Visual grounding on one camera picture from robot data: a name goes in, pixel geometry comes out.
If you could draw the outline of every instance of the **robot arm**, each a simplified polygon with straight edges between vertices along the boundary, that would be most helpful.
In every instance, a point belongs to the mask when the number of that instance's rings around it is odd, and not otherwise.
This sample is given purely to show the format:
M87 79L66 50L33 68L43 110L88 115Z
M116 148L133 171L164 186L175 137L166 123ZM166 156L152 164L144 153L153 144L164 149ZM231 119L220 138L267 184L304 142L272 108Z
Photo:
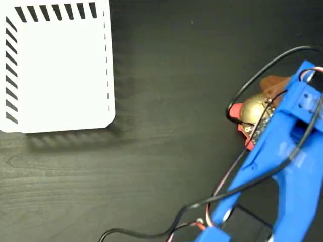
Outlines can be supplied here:
M257 144L232 181L229 190L243 185L279 166L291 153L310 122L320 93L298 76L314 65L304 62L291 77L288 93L271 117ZM273 178L279 185L279 213L273 225L271 241L302 241L315 216L323 178L323 121L316 122L315 130L296 158ZM212 219L221 225L235 207L240 194L222 200ZM230 235L218 227L204 231L196 242L230 241Z

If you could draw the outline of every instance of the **wood grain surface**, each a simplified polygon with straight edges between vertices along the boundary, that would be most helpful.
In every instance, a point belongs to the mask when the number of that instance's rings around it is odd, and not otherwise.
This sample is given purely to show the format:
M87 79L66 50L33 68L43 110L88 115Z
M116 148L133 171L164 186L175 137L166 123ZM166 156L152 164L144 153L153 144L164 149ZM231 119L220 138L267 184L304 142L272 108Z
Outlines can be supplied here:
M110 2L117 117L101 130L1 133L1 242L97 242L112 227L166 229L182 205L211 194L243 148L224 116L235 91L280 52L323 41L319 1ZM304 58L321 60L297 54L269 74L288 76ZM277 186L253 188L241 203L273 222ZM320 203L305 241L320 241L322 218ZM197 234L188 228L174 241Z

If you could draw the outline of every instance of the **brown object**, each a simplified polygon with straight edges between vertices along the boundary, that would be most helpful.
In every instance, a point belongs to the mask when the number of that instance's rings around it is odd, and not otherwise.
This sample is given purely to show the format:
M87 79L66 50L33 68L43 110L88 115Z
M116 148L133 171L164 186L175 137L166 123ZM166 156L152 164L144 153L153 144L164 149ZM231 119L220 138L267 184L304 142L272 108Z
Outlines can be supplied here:
M268 99L273 99L276 95L281 93L287 83L289 82L290 77L280 77L280 76L267 76L260 81L260 87L265 93ZM277 107L282 97L278 97L274 102L274 107Z

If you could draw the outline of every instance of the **black stripe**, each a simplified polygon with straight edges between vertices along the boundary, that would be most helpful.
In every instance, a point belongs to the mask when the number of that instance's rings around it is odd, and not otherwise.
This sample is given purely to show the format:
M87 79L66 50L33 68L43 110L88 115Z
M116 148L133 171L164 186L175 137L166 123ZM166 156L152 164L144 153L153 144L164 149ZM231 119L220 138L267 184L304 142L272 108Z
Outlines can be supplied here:
M85 19L85 12L83 4L76 4L77 8L79 9L81 19Z
M64 6L65 6L66 12L67 12L70 20L73 20L74 16L73 16L73 11L72 11L71 5L70 4L64 4Z
M9 31L9 29L6 29L6 34L8 34L14 42L18 43L17 39L12 35L12 33Z
M12 103L10 103L8 100L6 100L6 106L11 108L12 110L18 112L18 109L16 106L14 106Z
M24 15L24 12L22 11L21 7L15 7L17 14L19 15L22 22L27 23L26 17Z
M7 40L6 40L6 46L8 46L9 49L11 49L15 54L18 54L17 51L16 51L16 49Z
M6 17L6 22L16 31L18 32L17 28L15 27L15 25L10 21L10 19L8 19L8 17Z
M42 14L44 14L46 21L50 21L50 17L49 17L46 5L40 5L39 7L40 7Z
M6 82L10 83L11 85L13 85L15 88L18 88L17 84L11 80L10 77L6 76Z
M6 88L6 93L12 98L18 100L18 97L12 91L10 91L10 89Z
M56 14L57 19L59 21L61 21L62 20L62 14L61 14L60 6L58 4L53 4L52 9L54 9L54 12Z
M18 77L17 73L7 63L6 70L10 71L15 77Z
M15 64L16 66L18 65L18 63L15 61L15 59L13 59L12 56L8 52L6 52L6 58L11 60L12 63Z
M7 112L6 112L6 118L11 120L12 122L18 124L18 121Z
M89 3L89 5L90 5L91 12L92 12L92 17L96 19L97 18L97 12L96 12L95 3Z
M32 19L35 22L38 22L38 17L37 17L37 14L36 14L34 6L27 6L27 8L28 8L28 10L30 12L30 15L31 15Z

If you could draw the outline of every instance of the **red object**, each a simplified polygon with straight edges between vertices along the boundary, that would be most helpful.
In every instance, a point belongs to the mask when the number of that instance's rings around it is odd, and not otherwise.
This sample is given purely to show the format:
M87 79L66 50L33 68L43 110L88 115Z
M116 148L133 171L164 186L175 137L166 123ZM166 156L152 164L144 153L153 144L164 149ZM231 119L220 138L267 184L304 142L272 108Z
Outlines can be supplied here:
M230 116L240 119L240 111L241 111L242 105L243 103L233 104L233 106L230 109ZM248 150L252 150L254 147L254 144L251 141L249 141L250 136L244 131L242 125L238 125L238 130L242 132L244 136L247 138L244 145L247 147Z

